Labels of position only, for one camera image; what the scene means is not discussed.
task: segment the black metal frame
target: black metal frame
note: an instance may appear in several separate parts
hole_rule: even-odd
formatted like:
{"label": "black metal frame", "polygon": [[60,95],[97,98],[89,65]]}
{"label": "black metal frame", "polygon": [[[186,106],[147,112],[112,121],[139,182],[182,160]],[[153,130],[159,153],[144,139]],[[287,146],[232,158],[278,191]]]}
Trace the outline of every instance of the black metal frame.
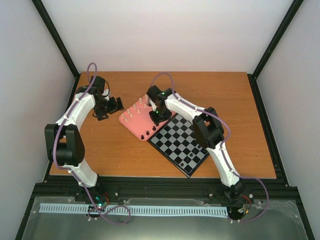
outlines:
{"label": "black metal frame", "polygon": [[[252,94],[255,100],[256,108],[260,117],[266,142],[271,155],[272,163],[276,173],[276,179],[263,179],[266,185],[271,200],[295,200],[302,222],[310,240],[315,239],[312,233],[304,206],[302,204],[299,191],[296,187],[290,187],[286,173],[279,155],[276,141],[269,123],[266,109],[261,98],[257,78],[262,69],[266,65],[272,52],[276,48],[281,37],[285,33],[291,20],[295,16],[299,7],[304,0],[294,0],[284,16],[280,26],[274,34],[269,46],[265,50],[260,62],[258,63],[253,74],[248,74],[248,80],[251,86]],[[54,24],[52,23],[48,12],[46,11],[41,0],[32,0],[36,9],[38,10],[42,20],[47,26],[52,38],[61,51],[67,65],[69,66],[72,74],[75,77],[75,83],[69,98],[68,106],[73,100],[76,87],[79,82],[80,75],[68,54]],[[76,180],[72,176],[51,176],[49,171],[51,163],[49,163],[44,181],[37,183],[34,186],[29,204],[26,208],[25,215],[22,219],[20,228],[18,230],[16,240],[22,238],[30,211],[35,197],[37,196],[73,196],[79,201],[88,202],[86,194],[78,186]],[[222,206],[232,207],[234,204],[226,202],[223,198],[215,196],[217,190],[221,188],[220,179],[202,179],[202,178],[149,178],[149,177],[101,177],[102,184],[107,189],[110,201],[122,203],[123,200],[129,198],[183,198],[183,199],[196,199],[211,204],[221,204]],[[245,180],[246,188],[255,199],[264,199],[265,191],[262,186],[254,180]]]}

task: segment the wooden table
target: wooden table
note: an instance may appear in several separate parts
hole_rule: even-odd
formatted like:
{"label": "wooden table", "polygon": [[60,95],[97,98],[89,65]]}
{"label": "wooden table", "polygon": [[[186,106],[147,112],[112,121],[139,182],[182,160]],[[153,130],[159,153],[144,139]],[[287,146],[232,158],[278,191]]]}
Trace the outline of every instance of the wooden table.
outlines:
{"label": "wooden table", "polygon": [[[109,82],[111,95],[121,97],[126,108],[146,94],[156,74],[99,72],[97,75]],[[213,107],[228,124],[231,137],[226,143],[227,150],[241,175],[276,178],[245,72],[172,72],[172,76],[175,90],[182,97],[201,107]],[[87,75],[83,72],[78,87],[87,84]],[[171,87],[167,76],[159,77],[155,84],[161,90]],[[91,112],[82,124],[80,134],[85,146],[85,159],[93,171],[101,176],[185,178],[148,142],[139,140],[119,122],[122,112],[109,115],[109,119],[102,121],[94,118]],[[52,165],[50,174],[68,173]],[[219,178],[220,175],[209,156],[192,177]]]}

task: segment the gray floor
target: gray floor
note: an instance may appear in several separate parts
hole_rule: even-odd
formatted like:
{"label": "gray floor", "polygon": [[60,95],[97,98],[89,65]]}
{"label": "gray floor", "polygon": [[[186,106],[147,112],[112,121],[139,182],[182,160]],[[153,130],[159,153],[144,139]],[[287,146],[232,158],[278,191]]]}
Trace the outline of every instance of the gray floor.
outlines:
{"label": "gray floor", "polygon": [[[35,202],[23,236],[24,240],[307,239],[298,210],[291,201],[274,202],[264,216],[250,223],[231,224],[227,219],[213,217],[134,216],[129,223],[121,226],[111,225],[102,219],[88,221],[85,215],[80,214],[37,213],[40,202],[52,203],[48,198]],[[261,211],[258,208],[252,206],[250,215],[246,218],[257,215]],[[125,216],[109,218],[118,221],[126,219]]]}

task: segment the transparent plastic sheet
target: transparent plastic sheet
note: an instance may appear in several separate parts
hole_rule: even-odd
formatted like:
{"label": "transparent plastic sheet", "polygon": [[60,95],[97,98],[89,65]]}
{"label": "transparent plastic sheet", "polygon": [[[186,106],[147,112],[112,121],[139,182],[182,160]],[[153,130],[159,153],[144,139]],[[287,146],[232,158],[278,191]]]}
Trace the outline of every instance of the transparent plastic sheet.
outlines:
{"label": "transparent plastic sheet", "polygon": [[[129,223],[111,225],[102,219],[88,221],[83,214],[38,213],[40,203],[77,203],[71,197],[38,197],[31,210],[23,236],[24,240],[212,240],[212,239],[259,239],[259,240],[307,240],[307,235],[294,201],[270,202],[264,216],[249,223],[230,224],[226,218],[215,217],[152,217],[133,216]],[[192,199],[132,198],[127,206],[209,206]],[[257,200],[244,219],[258,215],[265,207],[264,200]],[[127,216],[108,216],[122,222]]]}

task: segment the black corner post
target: black corner post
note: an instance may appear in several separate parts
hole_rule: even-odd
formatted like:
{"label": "black corner post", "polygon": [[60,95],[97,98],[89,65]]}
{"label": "black corner post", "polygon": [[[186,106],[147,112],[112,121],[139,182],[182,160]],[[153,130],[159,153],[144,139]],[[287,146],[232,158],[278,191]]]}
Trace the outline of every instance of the black corner post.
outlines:
{"label": "black corner post", "polygon": [[66,46],[64,45],[54,23],[52,22],[43,2],[41,0],[32,0],[36,10],[38,11],[39,15],[41,16],[46,28],[49,30],[55,44],[57,45],[58,49],[60,50],[66,64],[68,65],[70,71],[72,72],[74,78],[77,78],[80,74],[72,61]]}
{"label": "black corner post", "polygon": [[278,45],[281,37],[285,33],[287,27],[291,23],[292,19],[296,15],[298,9],[300,8],[301,4],[304,0],[293,0],[291,6],[289,7],[288,11],[286,12],[282,22],[280,23],[278,29],[276,30],[271,42],[269,43],[268,47],[266,48],[261,60],[259,61],[258,65],[256,66],[252,77],[256,80],[261,73],[262,69],[265,67],[268,59],[270,58],[271,54],[275,50],[276,46]]}

